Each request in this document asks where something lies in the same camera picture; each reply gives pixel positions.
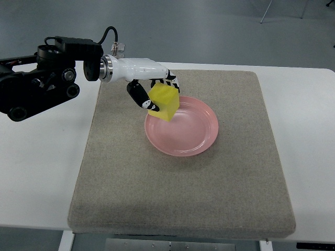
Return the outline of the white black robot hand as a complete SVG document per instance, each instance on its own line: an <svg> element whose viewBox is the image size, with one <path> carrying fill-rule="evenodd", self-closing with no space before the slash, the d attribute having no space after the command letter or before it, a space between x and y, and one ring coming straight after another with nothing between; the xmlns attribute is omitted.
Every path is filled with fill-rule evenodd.
<svg viewBox="0 0 335 251"><path fill-rule="evenodd" d="M165 66L151 59L130 58L117 59L112 55L103 55L100 61L99 79L103 83L114 83L124 79L128 82L127 92L141 108L159 112L159 106L154 103L139 83L140 80L150 80L151 86L157 81L179 89L177 77Z"/></svg>

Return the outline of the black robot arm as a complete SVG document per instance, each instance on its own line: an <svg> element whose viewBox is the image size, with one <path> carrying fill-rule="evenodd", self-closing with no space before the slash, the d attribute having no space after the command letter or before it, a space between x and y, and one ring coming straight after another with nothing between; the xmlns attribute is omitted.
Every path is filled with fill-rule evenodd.
<svg viewBox="0 0 335 251"><path fill-rule="evenodd" d="M109 26L99 42L55 36L54 44L48 44L51 38L46 37L34 55L2 59L1 113L20 122L77 97L76 62L83 62L88 81L101 78L102 43L111 30L117 42L117 30Z"/></svg>

